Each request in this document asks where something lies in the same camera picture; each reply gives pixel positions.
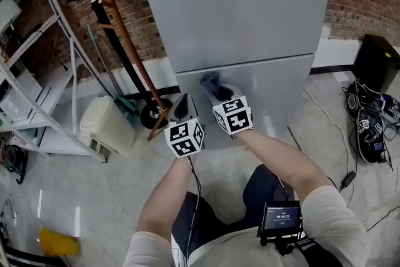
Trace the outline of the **person's dark trousers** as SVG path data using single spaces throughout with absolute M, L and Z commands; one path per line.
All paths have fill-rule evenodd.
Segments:
M 265 202 L 294 199 L 294 190 L 261 164 L 253 171 L 243 191 L 246 211 L 239 221 L 226 224 L 217 218 L 211 205 L 202 197 L 187 192 L 173 224 L 172 236 L 184 254 L 221 236 L 248 228 L 258 228 Z

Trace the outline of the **black cabinet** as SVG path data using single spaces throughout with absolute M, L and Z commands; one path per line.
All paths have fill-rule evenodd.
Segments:
M 353 67 L 362 84 L 386 92 L 400 70 L 400 54 L 384 37 L 365 34 Z

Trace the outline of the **teal dustpan and broom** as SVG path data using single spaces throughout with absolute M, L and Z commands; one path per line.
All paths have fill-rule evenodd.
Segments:
M 119 87 L 119 85 L 113 75 L 113 72 L 111 71 L 110 67 L 106 64 L 106 62 L 104 60 L 104 55 L 98 47 L 97 37 L 95 37 L 95 35 L 93 34 L 89 25 L 87 25 L 87 30 L 88 30 L 88 34 L 90 35 L 91 41 L 94 44 L 94 48 L 97 52 L 97 55 L 100 58 L 101 64 L 104 67 L 104 69 L 106 70 L 107 75 L 109 76 L 112 86 L 116 92 L 116 95 L 114 96 L 114 102 L 116 103 L 117 107 L 122 111 L 123 115 L 125 115 L 125 117 L 129 121 L 129 123 L 134 126 L 135 116 L 137 116 L 139 114 L 137 104 L 136 104 L 135 100 L 132 100 L 132 99 L 129 100 L 123 96 L 123 92 L 122 92 L 121 88 Z

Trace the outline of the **black coat rack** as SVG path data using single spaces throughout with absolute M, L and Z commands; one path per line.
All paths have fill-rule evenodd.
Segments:
M 140 113 L 144 127 L 155 132 L 168 124 L 169 106 L 160 97 L 130 38 L 115 0 L 91 0 L 99 27 L 104 30 L 122 66 L 131 78 L 145 106 Z

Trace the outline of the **white table lamp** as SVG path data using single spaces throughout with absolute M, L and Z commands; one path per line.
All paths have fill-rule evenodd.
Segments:
M 21 8 L 14 0 L 2 0 L 0 2 L 0 33 L 10 27 L 20 13 Z

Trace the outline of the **white metal shelving rack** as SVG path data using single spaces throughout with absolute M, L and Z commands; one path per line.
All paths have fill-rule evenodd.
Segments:
M 95 78 L 99 77 L 99 72 L 72 31 L 58 1 L 47 1 L 52 10 L 52 15 L 40 25 L 37 31 L 32 32 L 22 42 L 12 56 L 5 54 L 2 47 L 0 47 L 0 85 L 8 83 L 11 87 L 11 92 L 21 98 L 30 108 L 28 116 L 18 121 L 12 120 L 7 115 L 6 110 L 0 108 L 0 133 L 12 133 L 22 147 L 40 153 L 45 157 L 50 157 L 52 154 L 83 155 L 105 163 L 107 157 L 100 153 L 100 149 L 92 149 L 90 139 L 82 139 L 80 137 L 77 107 L 78 67 L 85 66 Z M 29 95 L 28 88 L 17 80 L 11 68 L 55 24 L 61 28 L 69 43 L 71 60 L 46 77 L 42 92 L 37 98 L 32 98 Z M 68 83 L 72 83 L 72 127 L 70 129 L 60 124 L 53 117 L 53 111 L 56 109 L 56 105 Z

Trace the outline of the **person's right forearm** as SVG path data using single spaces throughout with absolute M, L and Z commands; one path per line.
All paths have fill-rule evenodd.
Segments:
M 267 169 L 295 190 L 301 202 L 315 189 L 334 186 L 315 162 L 289 144 L 254 129 L 241 131 L 236 136 Z

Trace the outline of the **black power adapter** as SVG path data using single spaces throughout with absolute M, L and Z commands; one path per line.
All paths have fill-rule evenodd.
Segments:
M 341 181 L 341 186 L 339 191 L 342 191 L 343 189 L 347 188 L 355 179 L 356 173 L 354 171 L 350 171 Z

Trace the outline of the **black canister vacuum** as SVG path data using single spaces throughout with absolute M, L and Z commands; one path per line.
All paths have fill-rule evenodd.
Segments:
M 18 185 L 24 181 L 28 161 L 28 152 L 16 145 L 6 145 L 3 149 L 3 166 L 10 172 L 19 175 Z

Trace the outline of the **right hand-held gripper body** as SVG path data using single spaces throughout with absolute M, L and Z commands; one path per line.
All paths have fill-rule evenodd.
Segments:
M 252 111 L 245 96 L 212 107 L 218 125 L 230 136 L 253 128 Z

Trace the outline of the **yellow bucket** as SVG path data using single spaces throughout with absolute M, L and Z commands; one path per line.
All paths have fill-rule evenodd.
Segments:
M 49 256 L 78 255 L 80 245 L 76 238 L 42 228 L 39 233 L 42 250 Z

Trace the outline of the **grey blue cleaning cloth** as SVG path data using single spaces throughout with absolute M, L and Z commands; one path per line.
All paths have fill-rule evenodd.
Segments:
M 218 73 L 205 74 L 200 80 L 200 85 L 208 92 L 214 93 L 215 97 L 219 99 L 221 81 Z

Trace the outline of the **light grey refrigerator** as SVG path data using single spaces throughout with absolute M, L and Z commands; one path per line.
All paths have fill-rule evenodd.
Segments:
M 192 96 L 207 149 L 237 144 L 213 115 L 201 78 L 237 87 L 254 127 L 282 136 L 314 61 L 328 0 L 148 0 L 183 93 Z

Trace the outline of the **chest-mounted black screen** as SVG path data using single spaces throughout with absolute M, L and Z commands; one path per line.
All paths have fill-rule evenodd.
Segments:
M 257 236 L 262 239 L 293 236 L 303 231 L 299 201 L 265 202 Z

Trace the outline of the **beige trash bin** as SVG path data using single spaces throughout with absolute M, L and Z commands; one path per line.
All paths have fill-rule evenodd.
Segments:
M 129 155 L 136 138 L 133 125 L 110 96 L 92 99 L 79 125 L 81 136 L 124 156 Z

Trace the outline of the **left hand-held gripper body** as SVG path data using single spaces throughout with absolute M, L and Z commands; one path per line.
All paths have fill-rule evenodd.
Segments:
M 177 158 L 184 158 L 200 152 L 203 146 L 204 130 L 197 118 L 183 123 L 169 125 L 164 130 L 167 145 Z

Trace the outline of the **person's left forearm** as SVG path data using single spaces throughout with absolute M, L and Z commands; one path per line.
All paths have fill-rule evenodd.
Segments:
M 135 232 L 149 232 L 168 241 L 171 239 L 173 224 L 186 197 L 191 175 L 189 161 L 176 158 L 143 206 Z

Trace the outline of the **black grey stool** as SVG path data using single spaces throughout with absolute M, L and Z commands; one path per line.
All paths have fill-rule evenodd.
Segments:
M 13 267 L 68 267 L 61 258 L 39 256 L 5 246 L 3 248 L 8 262 Z

